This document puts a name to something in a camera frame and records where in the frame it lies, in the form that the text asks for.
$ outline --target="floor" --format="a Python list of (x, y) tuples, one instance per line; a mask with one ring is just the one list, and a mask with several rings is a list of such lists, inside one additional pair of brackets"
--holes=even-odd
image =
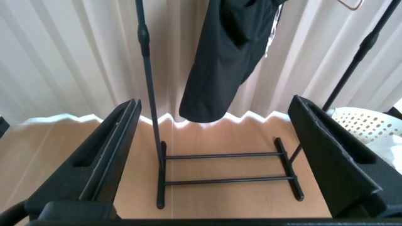
[[(28, 198), (98, 125), (97, 120), (65, 119), (11, 127), (0, 139), (0, 208)], [(273, 151), (275, 137), (291, 154), (298, 144), (291, 124), (276, 116), (186, 126), (167, 119), (160, 134), (171, 155)], [(188, 185), (168, 187), (165, 208), (158, 210), (153, 139), (152, 126), (139, 122), (114, 201), (122, 218), (330, 217), (304, 154), (293, 164), (305, 194), (302, 202), (287, 181)], [(166, 170), (169, 181), (284, 175), (278, 157), (174, 160)]]

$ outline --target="garment rack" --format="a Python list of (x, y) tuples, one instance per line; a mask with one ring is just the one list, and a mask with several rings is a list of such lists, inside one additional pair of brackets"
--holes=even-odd
[[(391, 4), (388, 6), (387, 10), (384, 12), (383, 16), (377, 23), (376, 27), (371, 33), (369, 33), (357, 51), (350, 63), (349, 67), (343, 74), (337, 86), (332, 91), (330, 97), (323, 106), (323, 110), (327, 111), (331, 106), (332, 102), (335, 100), (336, 96), (341, 91), (342, 87), (345, 85), (346, 81), (349, 79), (350, 75), (356, 69), (360, 61), (364, 58), (366, 53), (371, 49), (371, 47), (377, 41), (380, 30), (383, 28), (389, 17), (392, 15), (393, 11), (398, 6), (401, 0), (392, 0)], [(184, 156), (167, 156), (166, 155), (166, 142), (160, 141), (159, 127), (158, 127), (158, 116), (156, 113), (155, 104), (155, 93), (153, 89), (152, 72), (151, 72), (151, 60), (149, 59), (149, 33), (145, 24), (144, 17), (144, 6), (142, 0), (136, 0), (136, 10), (138, 17), (138, 41), (141, 45), (141, 53), (144, 60), (144, 69), (146, 77), (146, 86), (148, 89), (149, 105), (151, 108), (151, 117), (153, 131), (155, 135), (156, 152), (158, 153), (159, 162), (159, 173), (158, 173), (158, 192), (156, 196), (156, 206), (159, 209), (165, 207), (165, 188), (166, 186), (175, 185), (200, 185), (200, 184), (215, 184), (215, 183), (234, 183), (234, 182), (251, 182), (251, 181), (277, 181), (277, 180), (288, 180), (290, 187), (292, 189), (293, 195), (298, 201), (304, 199), (303, 191), (298, 182), (297, 175), (293, 171), (292, 162), (298, 156), (302, 147), (299, 145), (292, 157), (289, 159), (288, 154), (283, 147), (280, 137), (274, 140), (274, 145), (276, 148), (275, 152), (263, 152), (263, 153), (242, 153), (242, 154), (206, 154), (206, 155), (184, 155)], [(205, 159), (205, 158), (236, 158), (236, 157), (257, 157), (257, 156), (279, 156), (282, 162), (283, 168), (285, 170), (284, 176), (266, 176), (257, 178), (234, 178), (234, 179), (216, 179), (216, 180), (190, 180), (190, 181), (166, 181), (166, 160), (175, 159)]]

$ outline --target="white plastic basket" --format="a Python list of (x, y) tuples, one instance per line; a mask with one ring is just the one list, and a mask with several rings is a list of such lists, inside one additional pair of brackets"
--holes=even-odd
[(401, 120), (373, 110), (339, 107), (332, 118), (364, 144), (381, 137), (402, 136)]

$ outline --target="white curtain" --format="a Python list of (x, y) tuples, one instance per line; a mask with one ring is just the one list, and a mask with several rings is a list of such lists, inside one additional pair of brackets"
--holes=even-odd
[[(268, 57), (229, 112), (286, 112), (291, 97), (322, 105), (390, 0), (352, 12), (336, 0), (285, 3)], [(208, 0), (144, 0), (158, 116), (178, 107)], [(0, 114), (10, 124), (59, 113), (103, 118), (141, 99), (150, 117), (132, 0), (0, 0)], [(402, 97), (402, 6), (333, 107), (388, 110)]]

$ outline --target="hanging garment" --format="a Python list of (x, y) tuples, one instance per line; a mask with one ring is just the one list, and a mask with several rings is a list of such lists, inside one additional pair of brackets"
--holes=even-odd
[(179, 114), (214, 122), (264, 55), (278, 8), (286, 0), (210, 0)]

